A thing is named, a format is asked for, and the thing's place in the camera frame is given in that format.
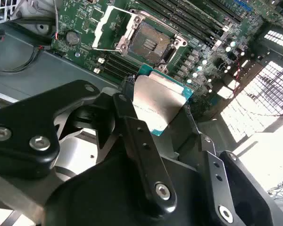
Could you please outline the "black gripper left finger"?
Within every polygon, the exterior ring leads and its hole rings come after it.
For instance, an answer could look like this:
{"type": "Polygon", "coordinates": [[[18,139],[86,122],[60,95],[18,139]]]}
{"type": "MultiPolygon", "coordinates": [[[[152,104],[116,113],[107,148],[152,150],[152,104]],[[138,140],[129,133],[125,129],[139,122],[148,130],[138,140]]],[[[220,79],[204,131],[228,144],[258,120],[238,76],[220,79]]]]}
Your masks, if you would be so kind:
{"type": "Polygon", "coordinates": [[[158,152],[130,99],[76,80],[0,109],[0,174],[35,179],[49,174],[60,142],[81,128],[97,133],[99,163],[124,153],[158,152]]]}

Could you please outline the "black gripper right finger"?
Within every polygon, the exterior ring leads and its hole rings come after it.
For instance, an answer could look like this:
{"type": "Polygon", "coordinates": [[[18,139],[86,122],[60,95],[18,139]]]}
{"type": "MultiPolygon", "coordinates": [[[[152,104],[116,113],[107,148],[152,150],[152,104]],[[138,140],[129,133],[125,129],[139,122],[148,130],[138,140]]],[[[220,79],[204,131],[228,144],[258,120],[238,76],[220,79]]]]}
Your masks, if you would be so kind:
{"type": "Polygon", "coordinates": [[[216,153],[214,142],[199,131],[188,105],[183,107],[183,163],[199,175],[199,216],[206,225],[275,225],[275,203],[237,155],[216,153]]]}

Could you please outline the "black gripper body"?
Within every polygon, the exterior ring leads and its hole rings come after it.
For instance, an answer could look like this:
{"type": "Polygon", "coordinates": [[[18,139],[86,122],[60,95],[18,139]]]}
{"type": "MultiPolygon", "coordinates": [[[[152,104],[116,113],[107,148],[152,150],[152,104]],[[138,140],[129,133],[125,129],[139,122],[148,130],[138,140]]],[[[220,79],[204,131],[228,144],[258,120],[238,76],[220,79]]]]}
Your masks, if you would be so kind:
{"type": "Polygon", "coordinates": [[[58,187],[45,206],[46,226],[213,226],[217,224],[202,181],[219,164],[206,154],[190,168],[141,152],[120,153],[58,187]]]}

